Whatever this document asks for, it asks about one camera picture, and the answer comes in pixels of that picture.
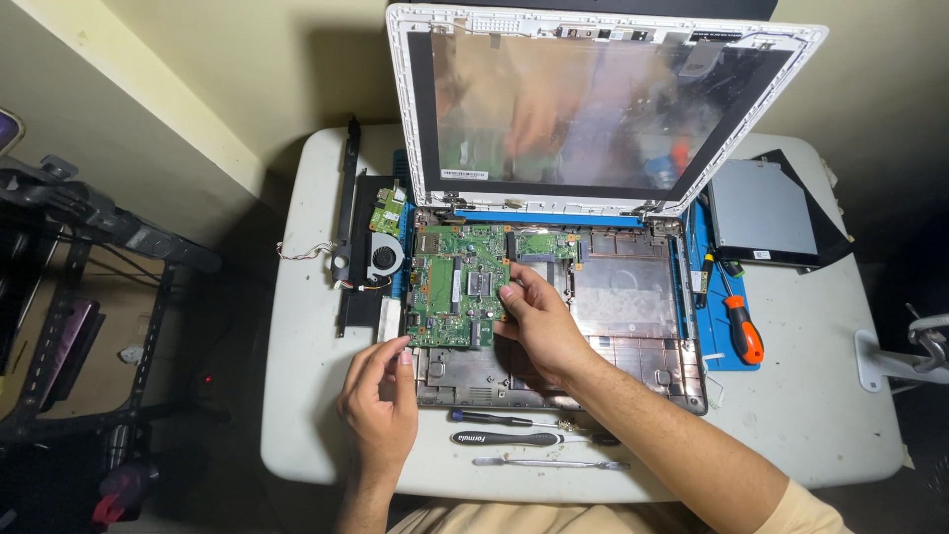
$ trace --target white laptop lid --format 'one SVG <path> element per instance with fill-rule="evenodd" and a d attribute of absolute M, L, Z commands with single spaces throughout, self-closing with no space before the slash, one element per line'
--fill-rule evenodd
<path fill-rule="evenodd" d="M 679 215 L 828 33 L 423 4 L 386 15 L 417 204 L 578 215 Z"/>

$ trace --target white tabletop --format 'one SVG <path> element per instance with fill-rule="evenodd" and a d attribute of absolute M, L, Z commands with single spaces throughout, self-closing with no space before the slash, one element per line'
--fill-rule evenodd
<path fill-rule="evenodd" d="M 342 178 L 345 128 L 309 138 L 300 160 L 284 235 L 285 254 L 303 254 L 329 241 Z M 359 169 L 391 173 L 392 152 L 402 147 L 398 125 L 363 128 Z M 792 138 L 750 135 L 733 158 L 781 148 L 801 180 L 843 228 L 820 158 Z M 333 484 L 345 477 L 347 451 L 333 409 L 349 360 L 375 342 L 370 329 L 337 338 L 339 294 L 330 289 L 329 258 L 283 260 L 270 325 L 261 456 L 286 479 Z M 754 322 L 768 348 L 756 372 L 715 372 L 724 406 L 705 419 L 757 450 L 808 487 L 879 480 L 902 461 L 902 442 L 889 389 L 861 388 L 853 333 L 874 331 L 853 256 L 800 276 L 793 269 L 745 265 Z M 556 412 L 510 411 L 538 421 Z M 665 486 L 626 448 L 567 443 L 554 448 L 464 447 L 449 435 L 464 429 L 504 431 L 452 423 L 448 411 L 422 409 L 419 437 L 405 463 L 398 492 L 457 498 L 633 503 L 673 499 Z M 476 467 L 476 456 L 576 461 L 618 460 L 628 473 L 577 468 Z"/>

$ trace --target red and white wire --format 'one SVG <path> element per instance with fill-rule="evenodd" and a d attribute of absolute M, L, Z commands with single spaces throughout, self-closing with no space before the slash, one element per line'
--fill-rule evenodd
<path fill-rule="evenodd" d="M 284 242 L 279 241 L 277 243 L 277 256 L 283 259 L 314 259 L 320 255 L 321 252 L 332 252 L 333 243 L 320 243 L 315 247 L 309 249 L 305 254 L 298 254 L 296 256 L 284 256 L 284 253 L 281 252 L 281 249 L 284 247 Z"/>

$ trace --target orange screwdriver handle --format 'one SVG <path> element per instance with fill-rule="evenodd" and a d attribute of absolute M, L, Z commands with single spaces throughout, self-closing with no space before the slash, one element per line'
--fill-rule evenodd
<path fill-rule="evenodd" d="M 732 323 L 732 342 L 738 356 L 745 363 L 753 365 L 765 359 L 765 346 L 761 342 L 761 334 L 752 323 L 752 317 L 745 308 L 745 299 L 741 295 L 729 296 L 725 299 L 728 306 L 728 320 Z"/>

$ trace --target man's left hand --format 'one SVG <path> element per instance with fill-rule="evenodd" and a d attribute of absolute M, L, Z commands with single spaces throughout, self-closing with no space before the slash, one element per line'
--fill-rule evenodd
<path fill-rule="evenodd" d="M 419 431 L 409 336 L 378 343 L 356 354 L 349 364 L 336 411 L 353 430 L 355 476 L 360 485 L 395 490 L 405 459 Z M 394 402 L 379 398 L 379 384 L 394 382 Z"/>

